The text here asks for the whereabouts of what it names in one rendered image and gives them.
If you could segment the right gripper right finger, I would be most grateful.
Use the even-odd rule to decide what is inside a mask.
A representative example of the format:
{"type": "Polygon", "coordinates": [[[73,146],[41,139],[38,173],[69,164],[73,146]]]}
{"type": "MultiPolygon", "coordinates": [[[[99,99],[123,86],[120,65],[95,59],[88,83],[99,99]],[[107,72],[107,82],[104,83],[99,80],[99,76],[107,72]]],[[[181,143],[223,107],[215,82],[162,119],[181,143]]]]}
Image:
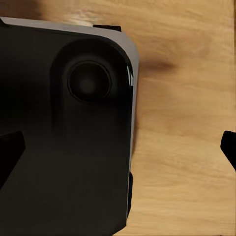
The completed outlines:
{"type": "Polygon", "coordinates": [[[225,131],[220,147],[236,170],[236,133],[225,131]]]}

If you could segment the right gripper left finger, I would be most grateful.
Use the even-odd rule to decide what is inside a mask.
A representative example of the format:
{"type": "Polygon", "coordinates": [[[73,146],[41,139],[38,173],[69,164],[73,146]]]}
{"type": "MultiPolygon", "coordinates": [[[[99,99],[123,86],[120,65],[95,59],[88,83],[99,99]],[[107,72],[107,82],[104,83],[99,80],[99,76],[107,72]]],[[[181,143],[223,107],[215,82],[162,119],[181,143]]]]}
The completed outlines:
{"type": "Polygon", "coordinates": [[[22,131],[0,136],[0,189],[26,150],[22,131]]]}

